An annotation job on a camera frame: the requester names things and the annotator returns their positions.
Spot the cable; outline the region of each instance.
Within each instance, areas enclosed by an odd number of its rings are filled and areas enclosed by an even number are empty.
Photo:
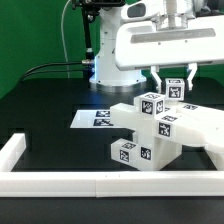
[[[23,79],[23,77],[25,77],[26,75],[29,75],[41,68],[46,68],[46,67],[53,67],[53,66],[66,66],[66,65],[82,65],[83,64],[82,61],[74,61],[74,62],[59,62],[59,63],[48,63],[48,64],[43,64],[43,65],[39,65],[37,67],[31,68],[29,69],[18,81],[18,83],[21,82],[21,80]]]
[[[43,73],[58,73],[58,72],[83,72],[83,71],[89,71],[88,68],[82,68],[82,69],[69,69],[69,70],[45,70],[45,71],[38,71],[38,72],[31,72],[31,73],[27,73],[25,75],[23,75],[18,83],[21,83],[23,82],[24,79],[26,79],[27,77],[29,76],[32,76],[32,75],[36,75],[36,74],[43,74]]]
[[[62,37],[62,44],[63,44],[63,49],[64,49],[64,56],[65,56],[65,61],[68,62],[68,52],[65,44],[65,34],[64,34],[64,20],[65,20],[65,13],[67,10],[67,7],[71,3],[71,0],[68,0],[67,3],[64,6],[62,16],[61,16],[61,37]]]

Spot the black tabletop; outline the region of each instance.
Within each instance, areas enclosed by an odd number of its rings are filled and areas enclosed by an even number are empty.
[[[135,170],[112,161],[110,144],[131,140],[127,129],[71,129],[77,110],[133,104],[152,90],[106,93],[89,89],[82,79],[35,79],[17,85],[0,100],[0,144],[26,133],[27,149],[17,171]],[[194,80],[186,102],[224,108],[224,87],[209,78]],[[183,147],[183,154],[163,170],[215,170],[203,148]],[[222,197],[1,198],[2,223],[222,223]]]

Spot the white border frame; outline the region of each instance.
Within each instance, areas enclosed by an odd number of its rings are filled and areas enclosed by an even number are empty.
[[[10,172],[25,148],[14,134],[0,151],[0,197],[224,196],[224,171]]]

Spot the black cable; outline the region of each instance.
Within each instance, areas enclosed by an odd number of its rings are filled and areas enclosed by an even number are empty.
[[[43,64],[43,65],[39,65],[37,67],[31,68],[30,70],[28,70],[24,75],[29,74],[31,72],[34,72],[36,70],[39,70],[41,68],[46,68],[46,67],[53,67],[53,66],[65,66],[65,65],[81,65],[82,62],[81,61],[74,61],[74,62],[56,62],[56,63],[48,63],[48,64]]]
[[[82,69],[69,69],[69,70],[45,70],[45,71],[38,71],[38,72],[31,72],[31,73],[25,73],[18,81],[18,83],[21,83],[24,79],[26,79],[29,76],[36,75],[36,74],[42,74],[42,73],[56,73],[56,72],[83,72],[83,71],[89,71],[88,68],[82,68]]]

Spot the green wall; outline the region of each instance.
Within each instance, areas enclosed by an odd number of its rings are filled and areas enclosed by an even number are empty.
[[[61,41],[61,14],[67,0],[0,0],[0,98],[28,69],[65,61]],[[94,51],[99,49],[99,19],[91,24]],[[85,57],[80,9],[70,7],[65,16],[65,36],[70,60]],[[184,69],[162,70],[162,76],[184,76]],[[224,66],[203,67],[198,75],[212,76],[224,84]],[[66,73],[38,77],[67,77]]]

